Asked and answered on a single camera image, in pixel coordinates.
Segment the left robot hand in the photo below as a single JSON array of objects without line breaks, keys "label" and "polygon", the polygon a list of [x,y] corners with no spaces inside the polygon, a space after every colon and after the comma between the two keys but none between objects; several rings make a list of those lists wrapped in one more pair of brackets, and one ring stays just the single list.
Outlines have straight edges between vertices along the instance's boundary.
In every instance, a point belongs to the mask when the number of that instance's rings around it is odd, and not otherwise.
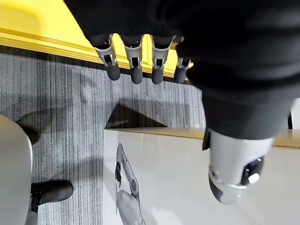
[{"label": "left robot hand", "polygon": [[191,60],[202,91],[215,198],[234,202],[257,182],[264,156],[300,96],[297,0],[67,0],[86,39],[108,61],[109,35],[150,34],[155,47],[183,37],[177,55]]}]

